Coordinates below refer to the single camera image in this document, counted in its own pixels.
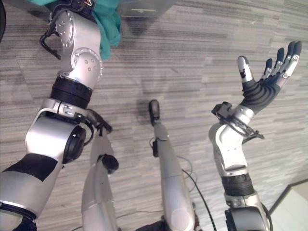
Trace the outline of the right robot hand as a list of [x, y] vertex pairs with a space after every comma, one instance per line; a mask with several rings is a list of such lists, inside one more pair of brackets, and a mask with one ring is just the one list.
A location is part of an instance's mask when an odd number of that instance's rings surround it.
[[239, 56], [237, 63], [244, 97], [240, 105], [249, 108], [255, 115], [266, 108], [293, 74], [301, 51], [301, 41], [290, 42], [287, 53], [284, 53], [283, 47], [279, 48], [275, 62], [271, 58], [266, 60], [264, 72], [258, 81], [253, 77], [248, 59], [245, 56]]

